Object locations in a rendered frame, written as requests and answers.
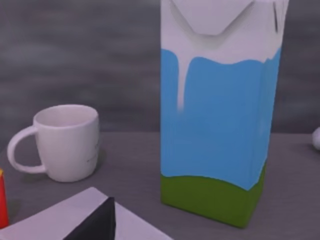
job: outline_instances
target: green carton base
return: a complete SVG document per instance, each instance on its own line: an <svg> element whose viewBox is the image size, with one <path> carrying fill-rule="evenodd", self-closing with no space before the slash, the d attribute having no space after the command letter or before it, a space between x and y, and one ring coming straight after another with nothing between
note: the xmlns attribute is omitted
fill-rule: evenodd
<svg viewBox="0 0 320 240"><path fill-rule="evenodd" d="M161 176L162 203L245 228L263 190L266 166L249 191L226 181L199 176Z"/></svg>

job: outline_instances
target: white ball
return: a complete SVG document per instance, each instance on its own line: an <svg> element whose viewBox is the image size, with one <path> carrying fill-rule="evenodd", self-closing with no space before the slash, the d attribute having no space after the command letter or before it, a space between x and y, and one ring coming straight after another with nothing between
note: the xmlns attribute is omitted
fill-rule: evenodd
<svg viewBox="0 0 320 240"><path fill-rule="evenodd" d="M315 149L320 150L320 127L312 133L312 144Z"/></svg>

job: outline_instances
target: mug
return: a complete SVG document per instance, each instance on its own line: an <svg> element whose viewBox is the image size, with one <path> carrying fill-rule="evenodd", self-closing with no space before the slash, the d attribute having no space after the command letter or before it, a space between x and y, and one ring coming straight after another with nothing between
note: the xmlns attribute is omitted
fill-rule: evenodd
<svg viewBox="0 0 320 240"><path fill-rule="evenodd" d="M46 173L57 182L75 182L90 176L98 161L99 115L89 106L67 104L41 110L33 125L10 140L7 157L18 171ZM16 162L15 149L24 138L35 135L41 165L24 166Z"/></svg>

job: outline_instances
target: gray tabletop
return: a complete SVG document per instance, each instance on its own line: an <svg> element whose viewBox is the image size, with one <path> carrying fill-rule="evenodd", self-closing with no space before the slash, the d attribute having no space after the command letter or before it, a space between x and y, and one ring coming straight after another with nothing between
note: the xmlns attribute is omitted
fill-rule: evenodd
<svg viewBox="0 0 320 240"><path fill-rule="evenodd" d="M94 186L175 240L320 239L320 153L310 136L273 134L264 192L246 229L237 229L160 203L159 133L102 133L99 166L91 177L58 183L14 170L0 155L9 216L23 220ZM22 164L40 162L35 141L17 148Z"/></svg>

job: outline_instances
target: red cylinder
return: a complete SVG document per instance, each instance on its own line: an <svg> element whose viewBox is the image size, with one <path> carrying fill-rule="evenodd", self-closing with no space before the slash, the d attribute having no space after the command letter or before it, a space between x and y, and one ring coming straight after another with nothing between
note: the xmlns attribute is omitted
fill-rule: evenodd
<svg viewBox="0 0 320 240"><path fill-rule="evenodd" d="M4 172L0 168L0 229L9 225Z"/></svg>

